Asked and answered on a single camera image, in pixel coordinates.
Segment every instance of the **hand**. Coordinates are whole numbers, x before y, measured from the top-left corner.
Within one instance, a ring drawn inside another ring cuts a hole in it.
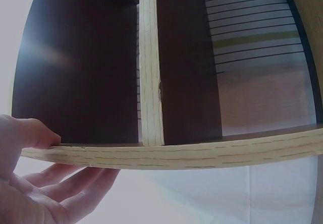
[[[0,223],[74,224],[97,207],[118,170],[53,164],[41,173],[13,173],[22,148],[46,149],[61,138],[35,119],[0,116]]]

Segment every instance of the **light wood edge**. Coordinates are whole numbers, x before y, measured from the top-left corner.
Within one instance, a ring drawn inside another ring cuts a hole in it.
[[[294,2],[310,43],[319,86],[323,89],[323,0],[294,0]]]
[[[142,141],[164,145],[156,0],[139,2],[139,60]]]
[[[246,140],[156,147],[25,149],[23,156],[81,166],[185,170],[278,162],[323,154],[323,129]]]

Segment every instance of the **cubby compartment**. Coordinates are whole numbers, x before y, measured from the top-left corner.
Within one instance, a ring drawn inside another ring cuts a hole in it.
[[[136,0],[34,0],[12,115],[64,143],[138,143]]]
[[[159,84],[163,144],[321,122],[316,68],[293,0],[156,0],[156,24],[160,78],[151,83]]]
[[[294,1],[205,5],[223,136],[316,124],[322,112],[317,74]]]

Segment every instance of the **finger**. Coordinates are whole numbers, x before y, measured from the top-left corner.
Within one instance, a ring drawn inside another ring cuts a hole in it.
[[[40,173],[26,175],[23,178],[40,188],[57,184],[67,175],[70,175],[81,168],[81,166],[55,163]]]
[[[69,223],[76,223],[89,215],[111,189],[119,170],[105,169],[82,192],[62,202]]]
[[[33,147],[46,149],[52,145],[61,143],[61,137],[52,132],[39,120],[15,118],[12,118],[11,120],[20,134],[20,141],[23,148]]]
[[[93,182],[101,170],[96,167],[87,167],[61,183],[43,187],[42,191],[49,198],[62,202],[80,193]]]
[[[24,178],[12,174],[9,179],[9,185],[14,187],[16,190],[18,190],[20,193],[27,195],[29,193],[37,192],[37,188],[30,184],[28,181],[26,181]]]

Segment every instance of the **wooden shelf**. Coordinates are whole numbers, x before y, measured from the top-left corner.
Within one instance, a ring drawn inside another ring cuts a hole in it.
[[[143,135],[139,142],[136,3],[34,0],[17,62],[12,115],[42,120],[63,136],[64,143],[49,150],[25,149],[22,155],[83,166],[174,170],[322,154],[320,125],[222,137],[221,99],[214,75],[219,72],[212,64],[203,3],[139,1]],[[322,4],[320,0],[295,3],[321,85]],[[189,18],[194,19],[191,24],[186,23]],[[203,74],[196,59],[213,72],[212,77]]]

